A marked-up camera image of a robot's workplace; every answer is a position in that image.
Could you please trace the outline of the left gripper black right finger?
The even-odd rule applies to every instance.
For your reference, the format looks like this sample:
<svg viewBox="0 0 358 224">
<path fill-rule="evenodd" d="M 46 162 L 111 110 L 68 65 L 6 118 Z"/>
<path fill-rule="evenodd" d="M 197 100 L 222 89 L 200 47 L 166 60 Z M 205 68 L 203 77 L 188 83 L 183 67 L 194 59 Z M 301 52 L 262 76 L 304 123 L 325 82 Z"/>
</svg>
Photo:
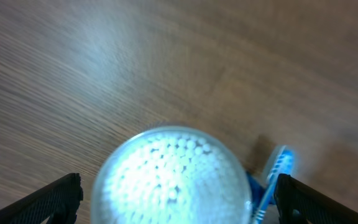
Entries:
<svg viewBox="0 0 358 224">
<path fill-rule="evenodd" d="M 287 174 L 278 176 L 274 199 L 280 224 L 358 224 L 358 213 Z"/>
</svg>

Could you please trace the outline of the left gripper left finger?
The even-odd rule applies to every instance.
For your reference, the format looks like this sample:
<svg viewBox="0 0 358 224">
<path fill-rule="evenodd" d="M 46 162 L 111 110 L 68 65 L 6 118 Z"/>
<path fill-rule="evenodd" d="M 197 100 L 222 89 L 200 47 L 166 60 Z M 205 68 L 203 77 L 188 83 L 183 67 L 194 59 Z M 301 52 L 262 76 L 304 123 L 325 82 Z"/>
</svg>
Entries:
<svg viewBox="0 0 358 224">
<path fill-rule="evenodd" d="M 74 224 L 83 200 L 81 177 L 71 173 L 0 210 L 0 224 Z"/>
</svg>

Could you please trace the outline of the blue razor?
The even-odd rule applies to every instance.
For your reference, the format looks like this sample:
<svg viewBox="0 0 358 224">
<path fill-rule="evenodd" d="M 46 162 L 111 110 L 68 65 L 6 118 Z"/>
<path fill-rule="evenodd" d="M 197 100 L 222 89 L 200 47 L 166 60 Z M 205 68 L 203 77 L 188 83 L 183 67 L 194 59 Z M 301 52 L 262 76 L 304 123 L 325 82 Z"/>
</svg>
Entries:
<svg viewBox="0 0 358 224">
<path fill-rule="evenodd" d="M 266 188 L 261 186 L 248 171 L 246 172 L 246 177 L 249 181 L 250 189 L 252 192 L 253 213 L 258 218 L 261 218 L 265 215 L 269 205 L 275 205 L 273 194 L 277 184 L 278 175 L 272 174 L 270 176 L 268 180 L 268 186 Z"/>
</svg>

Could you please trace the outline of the blue white toothbrush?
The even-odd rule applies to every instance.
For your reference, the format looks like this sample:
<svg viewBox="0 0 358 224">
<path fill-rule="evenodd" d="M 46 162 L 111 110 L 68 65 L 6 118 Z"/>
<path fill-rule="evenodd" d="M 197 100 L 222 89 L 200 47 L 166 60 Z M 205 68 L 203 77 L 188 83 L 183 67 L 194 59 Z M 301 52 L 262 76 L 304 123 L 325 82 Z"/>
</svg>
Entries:
<svg viewBox="0 0 358 224">
<path fill-rule="evenodd" d="M 287 145 L 277 146 L 268 162 L 265 165 L 262 179 L 267 184 L 267 188 L 253 213 L 251 224 L 261 224 L 264 220 L 266 209 L 274 203 L 274 191 L 280 174 L 290 175 L 295 166 L 295 153 Z"/>
</svg>

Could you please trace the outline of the white cotton swab jar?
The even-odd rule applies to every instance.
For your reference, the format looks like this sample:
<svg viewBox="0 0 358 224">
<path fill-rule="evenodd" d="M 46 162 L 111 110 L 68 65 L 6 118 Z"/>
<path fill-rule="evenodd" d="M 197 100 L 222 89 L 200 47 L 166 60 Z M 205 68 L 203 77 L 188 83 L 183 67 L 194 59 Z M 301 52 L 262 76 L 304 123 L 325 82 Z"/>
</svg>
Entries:
<svg viewBox="0 0 358 224">
<path fill-rule="evenodd" d="M 106 159 L 91 196 L 92 223 L 235 223 L 252 217 L 245 170 L 218 139 L 161 126 Z"/>
</svg>

